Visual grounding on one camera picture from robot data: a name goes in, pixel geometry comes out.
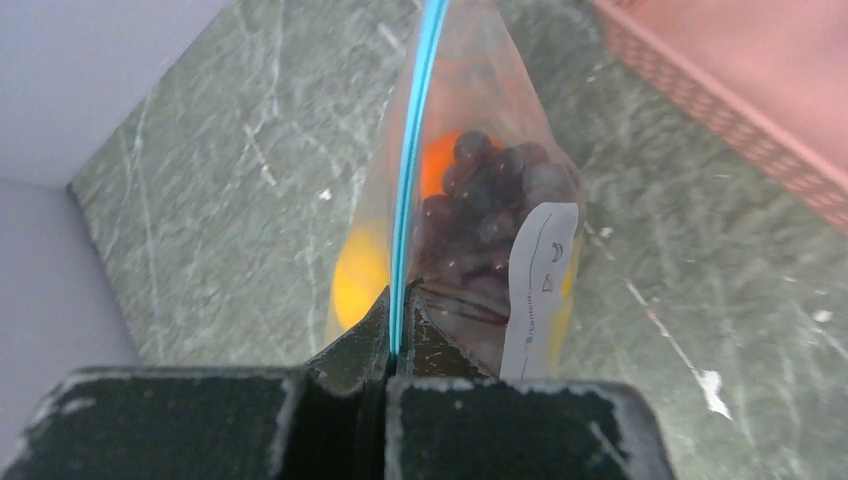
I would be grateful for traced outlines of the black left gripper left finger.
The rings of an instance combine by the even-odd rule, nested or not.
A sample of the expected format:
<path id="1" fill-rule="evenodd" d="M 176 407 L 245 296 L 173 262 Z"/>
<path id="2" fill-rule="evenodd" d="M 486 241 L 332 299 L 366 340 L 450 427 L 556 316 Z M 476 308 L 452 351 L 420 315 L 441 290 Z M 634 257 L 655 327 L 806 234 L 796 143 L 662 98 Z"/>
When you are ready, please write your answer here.
<path id="1" fill-rule="evenodd" d="M 361 321 L 305 363 L 310 379 L 334 395 L 353 395 L 380 380 L 389 357 L 390 305 L 386 287 Z"/>

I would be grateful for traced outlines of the clear zip top bag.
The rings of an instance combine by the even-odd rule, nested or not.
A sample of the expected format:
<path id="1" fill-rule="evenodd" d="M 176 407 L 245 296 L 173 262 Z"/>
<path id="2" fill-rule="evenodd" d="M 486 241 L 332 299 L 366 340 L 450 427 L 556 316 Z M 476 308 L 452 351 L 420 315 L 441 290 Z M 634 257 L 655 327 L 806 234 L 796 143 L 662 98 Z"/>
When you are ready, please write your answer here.
<path id="1" fill-rule="evenodd" d="M 496 4 L 428 1 L 334 268 L 325 338 L 413 289 L 441 351 L 493 377 L 550 378 L 584 224 L 580 173 Z"/>

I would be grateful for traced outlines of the yellow bell pepper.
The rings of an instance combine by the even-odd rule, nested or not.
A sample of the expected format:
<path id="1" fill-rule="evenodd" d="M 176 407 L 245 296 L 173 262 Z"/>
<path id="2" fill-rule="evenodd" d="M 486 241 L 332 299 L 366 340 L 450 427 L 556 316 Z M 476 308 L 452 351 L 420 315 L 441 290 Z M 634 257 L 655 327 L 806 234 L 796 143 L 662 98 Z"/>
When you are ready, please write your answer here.
<path id="1" fill-rule="evenodd" d="M 572 246 L 570 263 L 561 290 L 561 302 L 551 321 L 548 348 L 548 367 L 550 376 L 557 376 L 560 370 L 559 365 L 562 346 L 574 304 L 573 287 L 579 270 L 582 240 L 583 233 L 580 232 L 575 238 Z"/>

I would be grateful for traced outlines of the orange fruit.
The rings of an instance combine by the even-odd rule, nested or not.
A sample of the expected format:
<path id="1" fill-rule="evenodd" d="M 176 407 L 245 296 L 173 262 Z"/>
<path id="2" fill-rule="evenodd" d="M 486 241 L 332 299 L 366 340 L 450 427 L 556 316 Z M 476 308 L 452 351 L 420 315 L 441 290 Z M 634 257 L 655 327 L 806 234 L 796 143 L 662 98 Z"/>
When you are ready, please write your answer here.
<path id="1" fill-rule="evenodd" d="M 454 164 L 453 147 L 463 133 L 466 130 L 450 131 L 423 148 L 419 162 L 419 193 L 422 200 L 444 193 L 442 178 Z"/>

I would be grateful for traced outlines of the dark purple grape bunch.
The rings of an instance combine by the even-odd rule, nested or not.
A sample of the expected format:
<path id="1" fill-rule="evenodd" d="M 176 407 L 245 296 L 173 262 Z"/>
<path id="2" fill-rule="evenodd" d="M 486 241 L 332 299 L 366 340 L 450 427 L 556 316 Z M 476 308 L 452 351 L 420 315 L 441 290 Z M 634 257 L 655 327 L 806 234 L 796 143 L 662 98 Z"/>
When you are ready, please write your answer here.
<path id="1" fill-rule="evenodd" d="M 543 145 L 504 146 L 466 130 L 453 147 L 443 194 L 422 200 L 410 276 L 431 287 L 508 298 L 510 253 L 530 212 L 542 203 L 575 203 L 576 166 Z"/>

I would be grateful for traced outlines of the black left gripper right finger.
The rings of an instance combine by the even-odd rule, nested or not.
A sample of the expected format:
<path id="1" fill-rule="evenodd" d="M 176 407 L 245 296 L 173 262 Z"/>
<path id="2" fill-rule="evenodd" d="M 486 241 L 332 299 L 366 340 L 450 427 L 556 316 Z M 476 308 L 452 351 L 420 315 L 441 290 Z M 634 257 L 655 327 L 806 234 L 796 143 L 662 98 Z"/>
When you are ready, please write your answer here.
<path id="1" fill-rule="evenodd" d="M 406 287 L 395 373 L 406 377 L 489 378 L 440 330 L 417 286 Z"/>

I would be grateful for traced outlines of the yellow mango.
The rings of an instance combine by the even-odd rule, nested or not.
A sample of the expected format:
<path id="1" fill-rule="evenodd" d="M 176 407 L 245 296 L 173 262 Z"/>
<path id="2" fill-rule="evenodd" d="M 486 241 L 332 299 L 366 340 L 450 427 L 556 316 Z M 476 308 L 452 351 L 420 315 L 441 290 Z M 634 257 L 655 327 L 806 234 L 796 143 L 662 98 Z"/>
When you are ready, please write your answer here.
<path id="1" fill-rule="evenodd" d="M 386 225 L 371 222 L 348 235 L 333 273 L 332 311 L 344 331 L 362 320 L 390 281 Z"/>

